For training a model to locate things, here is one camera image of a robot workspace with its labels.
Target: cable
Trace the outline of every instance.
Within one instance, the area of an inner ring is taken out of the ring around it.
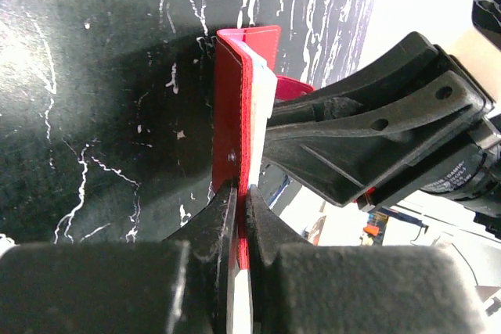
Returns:
[[[411,241],[410,241],[410,243],[411,243],[413,246],[415,246],[415,245],[416,245],[416,244],[414,244],[414,242],[415,242],[416,240],[418,240],[418,238],[421,236],[421,231],[423,231],[423,228],[424,228],[424,226],[421,226],[421,227],[420,227],[420,230],[417,232],[417,236],[416,236],[416,238],[415,238],[414,240],[411,240]]]
[[[415,214],[419,214],[419,215],[422,215],[423,217],[426,217],[426,218],[430,218],[432,219],[433,221],[437,221],[437,222],[441,222],[443,224],[447,224],[451,227],[453,227],[454,229],[458,230],[458,231],[462,231],[462,232],[466,232],[468,234],[471,234],[471,235],[475,235],[475,236],[478,236],[480,238],[484,238],[484,239],[487,239],[487,240],[490,240],[491,242],[497,242],[498,244],[501,244],[501,240],[499,239],[496,239],[496,238],[490,238],[488,236],[485,236],[485,235],[482,235],[482,234],[478,234],[477,232],[472,232],[470,230],[466,230],[464,228],[461,228],[455,224],[452,224],[452,223],[449,223],[447,221],[443,221],[442,219],[438,219],[438,218],[435,218],[435,217],[432,217],[430,215],[426,215],[426,214],[423,214],[423,213],[420,213],[419,211],[415,211],[413,209],[409,209],[408,207],[403,207],[402,205],[399,205],[399,204],[395,204],[394,207],[397,207],[399,209],[404,209],[404,210],[407,210],[407,211],[411,211]]]
[[[463,254],[460,252],[460,250],[458,250],[458,249],[457,249],[457,246],[456,246],[453,242],[451,242],[451,246],[453,246],[453,247],[454,247],[454,249],[457,251],[457,253],[459,253],[459,254],[460,254],[460,256],[461,256],[461,258],[463,258],[464,262],[466,262],[466,263],[467,263],[468,267],[469,267],[469,268],[470,268],[470,270],[471,270],[471,274],[473,275],[473,278],[475,279],[475,283],[477,283],[477,286],[478,286],[478,279],[477,279],[477,276],[476,276],[476,274],[475,274],[475,272],[474,272],[473,268],[471,267],[470,263],[467,261],[466,257],[465,257],[465,256],[463,256]]]

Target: red folded sheet metal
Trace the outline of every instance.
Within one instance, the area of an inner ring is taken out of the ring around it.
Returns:
[[[245,198],[251,167],[252,58],[239,46],[245,42],[275,68],[279,43],[278,26],[218,31],[214,84],[214,140],[212,186],[215,192],[226,180],[238,178],[236,223],[239,236],[238,259],[248,268]],[[279,77],[279,99],[293,99],[313,90],[300,81]]]

